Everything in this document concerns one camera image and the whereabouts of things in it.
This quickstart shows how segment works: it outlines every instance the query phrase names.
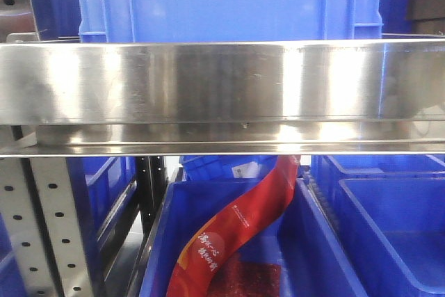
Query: stainless steel shelf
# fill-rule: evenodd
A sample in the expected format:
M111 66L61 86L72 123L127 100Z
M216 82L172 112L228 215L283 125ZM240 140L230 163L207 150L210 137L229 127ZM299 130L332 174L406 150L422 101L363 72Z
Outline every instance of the stainless steel shelf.
M445 152L445 39L2 44L0 156Z

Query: perforated metal upright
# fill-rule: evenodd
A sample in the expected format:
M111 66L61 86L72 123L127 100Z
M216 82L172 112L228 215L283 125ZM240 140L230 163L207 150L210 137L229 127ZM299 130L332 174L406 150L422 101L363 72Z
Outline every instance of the perforated metal upright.
M13 139L11 127L0 127L1 143ZM61 296L54 254L28 159L0 159L0 212L28 295Z
M65 297L106 296L83 166L75 158L32 158Z

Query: small label on crate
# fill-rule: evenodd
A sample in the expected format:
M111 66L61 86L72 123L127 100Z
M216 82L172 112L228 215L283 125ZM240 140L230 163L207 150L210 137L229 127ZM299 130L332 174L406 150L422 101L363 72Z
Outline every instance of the small label on crate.
M261 166L256 161L232 167L232 172L234 173L235 178L258 177L260 170Z

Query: metal rack frame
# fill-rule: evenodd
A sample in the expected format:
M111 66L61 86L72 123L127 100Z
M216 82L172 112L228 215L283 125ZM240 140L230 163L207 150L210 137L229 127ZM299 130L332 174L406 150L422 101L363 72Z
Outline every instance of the metal rack frame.
M129 229L115 214L131 220L140 211L145 240L128 290L137 296L165 191L159 154L445 152L444 69L444 39L3 44L0 175L10 179L0 179L0 191L38 196L1 209L8 219L14 207L38 218L30 231L47 268L40 287L66 297L105 296L106 259ZM12 126L30 131L14 138ZM118 200L99 243L85 180L67 158L91 155L140 156L137 186ZM115 228L117 246L104 251Z

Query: red plastic bag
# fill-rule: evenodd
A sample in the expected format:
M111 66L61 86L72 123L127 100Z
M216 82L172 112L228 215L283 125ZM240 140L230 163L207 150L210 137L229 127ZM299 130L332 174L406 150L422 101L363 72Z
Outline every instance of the red plastic bag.
M299 162L299 156L279 156L261 182L201 227L179 256L167 297L206 296L220 267L284 213L293 199Z

